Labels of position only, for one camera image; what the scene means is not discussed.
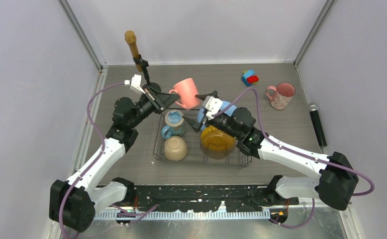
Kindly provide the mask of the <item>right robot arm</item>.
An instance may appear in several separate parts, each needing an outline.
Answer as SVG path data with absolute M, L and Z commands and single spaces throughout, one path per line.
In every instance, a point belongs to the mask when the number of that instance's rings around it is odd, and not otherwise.
M 269 202 L 280 204 L 293 197 L 316 198 L 334 209 L 346 210 L 359 178 L 344 154 L 315 153 L 282 142 L 256 128 L 256 119 L 245 107 L 238 107 L 229 116 L 221 111 L 222 101 L 216 91 L 196 94 L 194 98 L 204 109 L 201 121 L 185 118 L 195 131 L 203 125 L 213 126 L 237 140 L 236 146 L 243 154 L 276 162 L 304 174 L 304 177 L 296 178 L 274 176 L 266 191 Z

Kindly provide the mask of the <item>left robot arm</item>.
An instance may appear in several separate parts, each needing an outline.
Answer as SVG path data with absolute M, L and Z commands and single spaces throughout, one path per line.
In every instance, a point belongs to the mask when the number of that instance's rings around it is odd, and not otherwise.
M 138 132 L 135 129 L 151 113 L 160 114 L 180 96 L 146 90 L 134 103 L 128 97 L 114 104 L 112 125 L 100 148 L 87 163 L 65 181 L 56 180 L 50 188 L 49 218 L 59 223 L 65 238 L 65 228 L 84 232 L 92 223 L 95 213 L 119 202 L 130 206 L 135 200 L 133 183 L 116 178 L 101 189 L 96 189 L 111 166 L 134 144 Z

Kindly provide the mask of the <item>pink patterned mug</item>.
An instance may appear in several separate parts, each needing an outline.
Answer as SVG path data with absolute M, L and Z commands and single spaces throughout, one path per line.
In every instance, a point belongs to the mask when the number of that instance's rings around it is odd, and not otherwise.
M 283 110 L 295 95 L 296 89 L 289 83 L 279 83 L 276 87 L 268 86 L 265 93 L 274 109 Z

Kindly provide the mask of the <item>plain pink mug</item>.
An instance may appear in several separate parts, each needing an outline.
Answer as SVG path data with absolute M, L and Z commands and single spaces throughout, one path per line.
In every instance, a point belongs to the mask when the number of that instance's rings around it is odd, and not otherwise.
M 180 101 L 175 103 L 185 110 L 191 110 L 200 104 L 200 100 L 196 97 L 199 93 L 193 78 L 187 78 L 176 83 L 169 93 L 180 96 Z

